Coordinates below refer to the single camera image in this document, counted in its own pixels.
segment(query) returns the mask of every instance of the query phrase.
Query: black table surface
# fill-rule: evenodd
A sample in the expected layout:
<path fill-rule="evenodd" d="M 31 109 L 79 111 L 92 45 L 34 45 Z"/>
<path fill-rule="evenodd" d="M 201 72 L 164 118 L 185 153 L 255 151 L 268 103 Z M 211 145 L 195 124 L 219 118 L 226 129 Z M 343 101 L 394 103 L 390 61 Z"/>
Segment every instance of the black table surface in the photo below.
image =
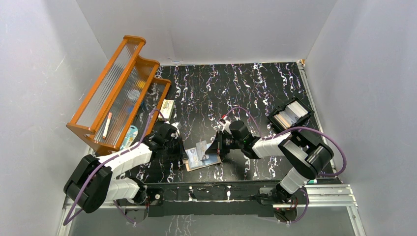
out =
<path fill-rule="evenodd" d="M 276 134 L 267 119 L 274 107 L 293 97 L 311 107 L 295 62 L 164 66 L 159 68 L 156 76 L 173 82 L 166 97 L 175 101 L 170 122 L 181 123 L 185 149 L 194 148 L 203 140 L 211 143 L 216 131 L 220 130 L 218 119 L 234 106 L 244 107 L 251 113 L 263 136 Z M 162 90 L 160 85 L 152 85 L 148 90 L 133 121 L 139 134 Z M 242 120 L 252 133 L 257 134 L 254 122 L 244 111 L 234 110 L 229 119 Z M 318 129 L 314 117 L 306 126 Z M 190 172 L 181 160 L 154 158 L 122 176 L 145 183 L 263 180 L 282 179 L 291 168 L 285 156 L 253 160 L 245 158 L 240 150 L 231 150 L 221 164 Z M 330 164 L 325 172 L 332 172 Z"/>

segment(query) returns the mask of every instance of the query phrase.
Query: white wall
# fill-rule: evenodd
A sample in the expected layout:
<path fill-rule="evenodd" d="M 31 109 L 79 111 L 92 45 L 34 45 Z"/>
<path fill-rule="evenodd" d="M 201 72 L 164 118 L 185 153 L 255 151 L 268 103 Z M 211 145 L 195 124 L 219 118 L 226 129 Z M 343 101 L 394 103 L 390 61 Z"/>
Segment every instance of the white wall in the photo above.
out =
<path fill-rule="evenodd" d="M 165 64 L 307 57 L 336 0 L 77 0 L 107 58 L 125 34 Z"/>
<path fill-rule="evenodd" d="M 75 0 L 0 3 L 0 235 L 55 235 L 86 150 L 65 124 L 107 59 Z"/>
<path fill-rule="evenodd" d="M 306 61 L 367 235 L 415 235 L 417 1 L 339 0 Z"/>

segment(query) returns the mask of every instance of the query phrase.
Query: orange wooden shelf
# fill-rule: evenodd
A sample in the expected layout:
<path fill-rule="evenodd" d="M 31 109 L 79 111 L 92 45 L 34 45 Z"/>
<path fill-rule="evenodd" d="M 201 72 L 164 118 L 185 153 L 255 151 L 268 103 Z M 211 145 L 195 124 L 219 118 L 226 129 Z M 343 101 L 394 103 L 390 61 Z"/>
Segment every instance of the orange wooden shelf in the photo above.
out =
<path fill-rule="evenodd" d="M 158 109 L 161 109 L 162 102 L 168 94 L 171 81 L 154 77 L 159 62 L 139 56 L 145 43 L 145 39 L 141 37 L 126 35 L 123 38 L 77 112 L 66 125 L 101 155 L 120 149 L 152 83 L 165 85 L 157 105 Z M 106 138 L 103 138 L 109 112 L 112 113 L 112 118 Z M 147 134 L 152 131 L 157 116 L 157 113 L 153 115 L 146 130 Z"/>

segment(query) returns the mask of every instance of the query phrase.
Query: purple cable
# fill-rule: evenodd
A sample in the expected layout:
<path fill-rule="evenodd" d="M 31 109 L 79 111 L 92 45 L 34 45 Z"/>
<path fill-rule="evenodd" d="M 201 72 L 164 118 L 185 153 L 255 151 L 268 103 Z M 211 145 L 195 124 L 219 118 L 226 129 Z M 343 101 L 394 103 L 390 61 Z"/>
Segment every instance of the purple cable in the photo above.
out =
<path fill-rule="evenodd" d="M 150 114 L 149 114 L 149 117 L 148 117 L 148 120 L 147 120 L 147 122 L 146 122 L 146 125 L 145 125 L 145 129 L 144 129 L 144 132 L 143 132 L 143 134 L 142 134 L 142 136 L 141 136 L 141 139 L 139 140 L 139 142 L 135 145 L 135 146 L 133 146 L 132 148 L 130 148 L 129 150 L 133 150 L 133 149 L 135 149 L 135 148 L 137 148 L 141 143 L 142 143 L 142 141 L 143 141 L 143 138 L 145 137 L 145 134 L 146 134 L 146 129 L 147 129 L 147 127 L 149 126 L 149 123 L 150 123 L 150 118 L 152 117 L 152 115 L 153 115 L 153 113 L 155 112 L 155 111 L 158 111 L 160 114 L 161 114 L 161 116 L 162 116 L 162 118 L 163 119 L 165 119 L 165 117 L 162 115 L 162 113 L 161 113 L 161 111 L 160 110 L 158 110 L 158 109 L 156 109 L 156 108 L 154 108 L 151 112 L 150 112 Z M 66 215 L 66 218 L 65 218 L 65 220 L 64 220 L 64 223 L 63 223 L 63 225 L 65 226 L 65 225 L 67 225 L 69 222 L 71 222 L 71 220 L 73 220 L 81 211 L 82 211 L 82 209 L 80 209 L 78 212 L 76 212 L 73 216 L 71 216 L 71 217 L 69 217 L 71 214 L 72 214 L 72 212 L 74 211 L 74 209 L 75 209 L 75 206 L 77 205 L 77 203 L 78 203 L 78 201 L 80 200 L 80 198 L 81 198 L 81 195 L 84 193 L 84 190 L 86 189 L 86 187 L 87 187 L 87 185 L 88 185 L 88 183 L 90 182 L 90 180 L 92 179 L 92 177 L 95 175 L 95 173 L 97 173 L 98 172 L 98 170 L 100 170 L 100 168 L 101 167 L 103 167 L 105 164 L 107 164 L 107 163 L 109 163 L 110 161 L 112 161 L 112 160 L 114 160 L 114 159 L 116 159 L 117 157 L 119 157 L 120 155 L 115 155 L 115 156 L 112 156 L 112 157 L 110 157 L 109 159 L 107 159 L 106 161 L 104 161 L 103 163 L 101 163 L 100 165 L 98 165 L 93 171 L 92 171 L 92 173 L 89 175 L 89 177 L 86 179 L 86 181 L 84 182 L 84 184 L 83 184 L 83 186 L 81 187 L 81 189 L 80 189 L 80 191 L 78 192 L 78 195 L 77 195 L 77 197 L 75 198 L 75 200 L 74 200 L 74 203 L 72 204 L 72 206 L 71 206 L 71 208 L 69 209 L 69 212 L 68 212 L 68 214 Z"/>
<path fill-rule="evenodd" d="M 307 212 L 307 206 L 308 206 L 308 204 L 310 203 L 310 199 L 308 198 L 308 194 L 307 194 L 307 192 L 306 192 L 306 191 L 304 191 L 304 189 L 300 189 L 300 191 L 304 193 L 304 195 L 305 195 L 305 199 L 307 200 L 307 202 L 305 203 L 305 208 L 304 208 L 304 211 L 302 212 L 301 216 L 300 216 L 299 218 L 295 219 L 294 221 L 291 221 L 291 224 L 293 224 L 293 223 L 297 223 L 298 221 L 300 221 L 300 220 L 301 220 L 301 218 L 302 218 L 302 217 L 305 215 L 305 213 Z"/>
<path fill-rule="evenodd" d="M 246 110 L 245 108 L 243 108 L 243 107 L 240 107 L 240 106 L 236 106 L 236 107 L 233 107 L 232 109 L 230 109 L 230 111 L 228 111 L 226 114 L 225 114 L 225 116 L 227 116 L 230 112 L 232 112 L 234 109 L 241 109 L 241 110 L 244 110 L 248 115 L 249 115 L 249 117 L 253 120 L 253 122 L 255 123 L 255 126 L 256 126 L 256 128 L 258 129 L 258 133 L 259 133 L 259 136 L 262 136 L 262 132 L 261 132 L 261 130 L 259 129 L 259 126 L 258 126 L 258 124 L 256 123 L 256 120 L 253 118 L 253 116 L 248 112 L 248 110 Z"/>
<path fill-rule="evenodd" d="M 117 204 L 116 200 L 113 200 L 113 203 L 115 204 L 115 206 L 119 209 L 120 213 L 126 218 L 127 221 L 129 221 L 131 224 L 136 224 L 136 222 L 134 220 L 132 220 L 129 216 L 127 216 L 123 210 L 119 207 L 119 205 Z"/>
<path fill-rule="evenodd" d="M 320 134 L 321 136 L 325 137 L 326 139 L 328 139 L 330 142 L 332 142 L 334 144 L 334 146 L 339 150 L 340 154 L 342 155 L 343 166 L 340 169 L 340 171 L 338 171 L 336 173 L 333 173 L 333 174 L 325 174 L 325 173 L 323 173 L 323 174 L 320 174 L 320 176 L 322 176 L 322 177 L 335 177 L 335 176 L 338 176 L 338 175 L 340 175 L 341 173 L 343 173 L 345 171 L 345 169 L 346 169 L 346 155 L 345 155 L 345 152 L 343 152 L 343 150 L 339 146 L 339 144 L 337 144 L 336 141 L 334 139 L 332 139 L 331 137 L 329 137 L 327 134 L 324 134 L 324 133 L 322 133 L 322 132 L 320 132 L 318 130 L 312 129 L 312 128 L 303 127 L 303 126 L 297 126 L 297 127 L 293 127 L 293 128 L 289 128 L 287 130 L 284 130 L 281 133 L 274 135 L 272 138 L 281 136 L 283 134 L 286 134 L 286 133 L 291 132 L 291 131 L 294 131 L 294 130 L 300 130 L 300 129 L 308 130 L 308 131 L 314 132 L 316 134 Z"/>

